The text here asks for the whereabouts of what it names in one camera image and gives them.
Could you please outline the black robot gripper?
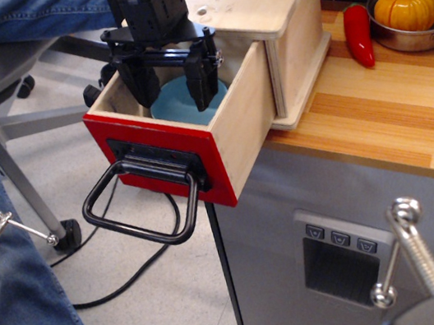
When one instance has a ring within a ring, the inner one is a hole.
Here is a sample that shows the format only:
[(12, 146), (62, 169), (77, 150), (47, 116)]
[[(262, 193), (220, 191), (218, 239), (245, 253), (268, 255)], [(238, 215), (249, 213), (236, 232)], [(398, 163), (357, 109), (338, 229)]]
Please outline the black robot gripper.
[(151, 108), (161, 91), (154, 67), (183, 66), (199, 112), (217, 95), (215, 31), (189, 20), (186, 0), (107, 0), (117, 28), (103, 33), (110, 63), (136, 101)]

